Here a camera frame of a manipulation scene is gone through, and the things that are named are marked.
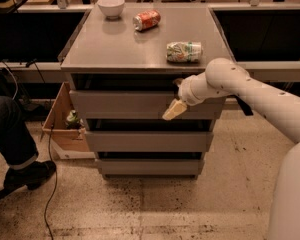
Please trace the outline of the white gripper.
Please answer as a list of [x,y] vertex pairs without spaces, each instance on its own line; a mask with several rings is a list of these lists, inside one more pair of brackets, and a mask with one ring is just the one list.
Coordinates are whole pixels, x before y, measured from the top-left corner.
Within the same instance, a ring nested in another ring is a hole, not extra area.
[[174,99],[164,112],[162,118],[166,121],[172,120],[187,110],[188,106],[195,106],[203,102],[203,99],[198,98],[192,88],[196,82],[195,77],[177,78],[173,80],[173,84],[178,86],[178,96],[180,100]]

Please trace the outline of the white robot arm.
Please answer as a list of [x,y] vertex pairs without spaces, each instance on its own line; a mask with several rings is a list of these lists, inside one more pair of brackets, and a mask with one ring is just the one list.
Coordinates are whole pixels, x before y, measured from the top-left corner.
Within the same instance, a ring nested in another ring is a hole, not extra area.
[[225,58],[210,61],[203,73],[181,80],[178,87],[178,97],[163,115],[165,120],[208,98],[232,94],[295,143],[279,169],[268,240],[300,240],[300,97],[252,78],[244,68]]

